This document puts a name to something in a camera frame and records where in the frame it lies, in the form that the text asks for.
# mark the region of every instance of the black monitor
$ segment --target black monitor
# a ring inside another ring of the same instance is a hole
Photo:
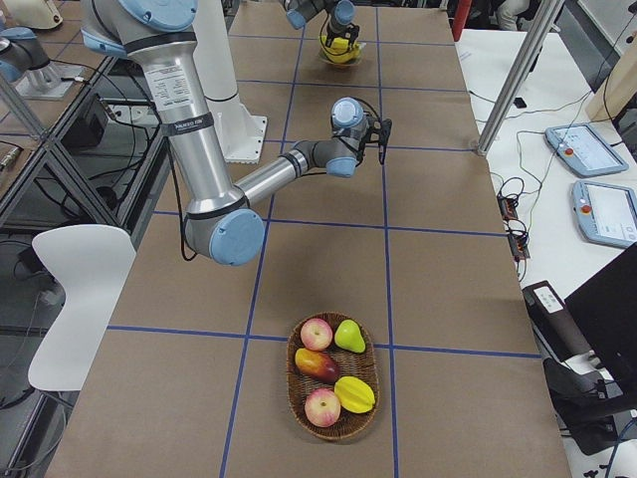
[[[566,396],[577,377],[544,365],[553,405],[585,454],[612,446],[637,408],[637,244],[624,250],[564,300],[577,327],[615,380]]]
[[[637,391],[637,244],[564,302],[617,385],[624,393]]]

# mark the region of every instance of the white chair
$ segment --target white chair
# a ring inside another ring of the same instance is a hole
[[[135,250],[125,231],[99,224],[52,229],[38,234],[32,245],[66,300],[31,361],[29,382],[43,391],[79,391]]]

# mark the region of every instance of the red apple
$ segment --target red apple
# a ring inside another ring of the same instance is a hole
[[[331,344],[332,337],[329,324],[318,317],[307,319],[301,327],[301,342],[311,351],[324,351]]]
[[[306,417],[311,424],[325,428],[340,416],[340,401],[329,388],[318,388],[306,399]]]

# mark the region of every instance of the green pear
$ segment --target green pear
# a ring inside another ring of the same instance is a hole
[[[334,334],[334,341],[341,349],[346,351],[356,352],[357,354],[365,352],[365,341],[362,339],[360,327],[351,319],[345,319],[340,323]]]

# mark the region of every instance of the wicker basket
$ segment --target wicker basket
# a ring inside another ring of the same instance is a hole
[[[329,324],[333,331],[336,331],[338,325],[340,325],[342,321],[350,319],[350,317],[334,312],[315,314],[312,317],[323,319]],[[304,346],[301,341],[301,327],[306,320],[307,319],[304,319],[297,324],[288,339],[287,365],[288,399],[290,401],[290,408],[292,409],[292,413],[297,419],[297,422],[312,435],[329,441],[349,438],[361,431],[371,422],[376,413],[376,409],[378,408],[378,374],[376,371],[376,361],[374,359],[374,349],[369,338],[369,334],[360,324],[358,324],[366,345],[365,352],[362,354],[344,351],[343,349],[338,348],[333,341],[325,352],[327,352],[340,366],[340,376],[356,376],[371,387],[374,392],[374,396],[376,397],[376,404],[366,413],[352,413],[342,408],[340,411],[340,418],[334,425],[321,428],[312,425],[306,418],[306,397],[317,388],[327,387],[333,389],[333,386],[321,383],[313,378],[309,378],[308,376],[301,374],[295,366],[295,353],[297,349]]]

